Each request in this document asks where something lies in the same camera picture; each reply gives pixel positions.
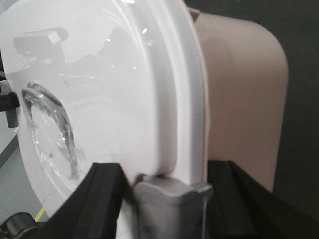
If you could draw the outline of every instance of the gray floor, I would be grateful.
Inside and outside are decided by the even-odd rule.
[[[35,217],[41,207],[17,149],[0,170],[0,223],[17,212],[29,212]],[[47,218],[44,214],[40,221]]]

